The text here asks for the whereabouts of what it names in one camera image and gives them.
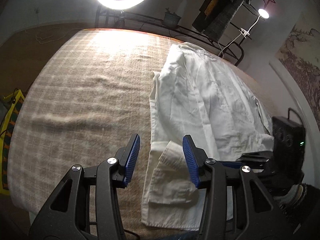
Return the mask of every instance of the white shirt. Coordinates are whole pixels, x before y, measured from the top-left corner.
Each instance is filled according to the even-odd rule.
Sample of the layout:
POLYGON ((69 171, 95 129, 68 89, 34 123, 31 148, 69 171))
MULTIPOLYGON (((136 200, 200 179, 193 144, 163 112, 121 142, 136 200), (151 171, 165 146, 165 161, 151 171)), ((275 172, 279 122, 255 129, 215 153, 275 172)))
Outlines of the white shirt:
MULTIPOLYGON (((223 60, 191 43, 171 46, 161 73, 153 73, 153 82, 142 222, 198 230, 205 190, 190 182, 183 136, 190 134, 208 157, 235 161, 243 153, 273 150, 271 118, 223 60)), ((228 194, 227 219, 231 217, 228 194)))

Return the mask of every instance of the brown floor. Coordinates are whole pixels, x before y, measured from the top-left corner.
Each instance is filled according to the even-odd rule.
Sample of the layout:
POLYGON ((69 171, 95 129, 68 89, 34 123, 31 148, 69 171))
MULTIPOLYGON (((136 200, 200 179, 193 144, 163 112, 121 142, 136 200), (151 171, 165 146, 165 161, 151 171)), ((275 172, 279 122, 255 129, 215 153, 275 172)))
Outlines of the brown floor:
MULTIPOLYGON (((15 88, 25 92, 48 60, 79 31, 78 28, 92 27, 93 24, 84 23, 47 25, 11 36, 0 47, 0 95, 9 95, 15 88)), ((0 210, 6 210, 23 232, 29 231, 28 212, 15 207, 9 196, 0 195, 0 210)))

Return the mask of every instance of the ribbed blue pad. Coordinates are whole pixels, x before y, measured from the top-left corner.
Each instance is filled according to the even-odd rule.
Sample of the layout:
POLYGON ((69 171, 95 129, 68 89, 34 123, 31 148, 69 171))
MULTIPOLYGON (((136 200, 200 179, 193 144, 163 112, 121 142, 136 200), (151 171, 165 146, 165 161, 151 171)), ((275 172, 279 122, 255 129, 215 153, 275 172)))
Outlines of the ribbed blue pad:
POLYGON ((182 149, 189 169, 190 180, 196 185, 196 187, 198 187, 200 183, 199 167, 196 163, 195 157, 193 156, 189 142, 185 136, 182 139, 182 149))
POLYGON ((136 166, 139 151, 140 151, 140 136, 138 135, 133 143, 133 147, 129 154, 128 161, 125 165, 124 184, 126 186, 131 182, 132 174, 134 171, 134 167, 136 166))

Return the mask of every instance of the beige tablecloth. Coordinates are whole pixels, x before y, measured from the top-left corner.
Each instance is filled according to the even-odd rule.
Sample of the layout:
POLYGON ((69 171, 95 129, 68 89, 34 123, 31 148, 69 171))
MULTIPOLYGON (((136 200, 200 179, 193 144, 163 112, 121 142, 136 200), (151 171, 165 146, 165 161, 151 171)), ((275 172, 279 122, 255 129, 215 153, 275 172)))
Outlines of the beige tablecloth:
MULTIPOLYGON (((140 205, 150 150, 150 73, 161 70, 171 44, 179 42, 111 29, 82 30, 66 42, 35 80, 14 128, 8 165, 14 204, 38 213, 73 164, 98 165, 138 133, 141 149, 132 182, 118 190, 124 228, 143 238, 177 233, 144 226, 140 205)), ((277 115, 258 84, 230 67, 270 115, 277 115)), ((94 219, 93 208, 90 216, 94 219)))

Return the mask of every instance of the patterned bag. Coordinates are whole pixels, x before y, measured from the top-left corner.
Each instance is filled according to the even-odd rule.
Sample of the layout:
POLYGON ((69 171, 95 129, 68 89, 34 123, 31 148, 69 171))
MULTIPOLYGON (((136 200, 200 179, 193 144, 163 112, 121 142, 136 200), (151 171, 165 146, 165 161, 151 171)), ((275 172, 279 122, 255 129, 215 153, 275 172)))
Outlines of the patterned bag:
POLYGON ((10 141, 24 99, 21 90, 15 90, 13 94, 3 98, 0 103, 7 109, 0 123, 0 194, 4 195, 9 195, 7 168, 10 141))

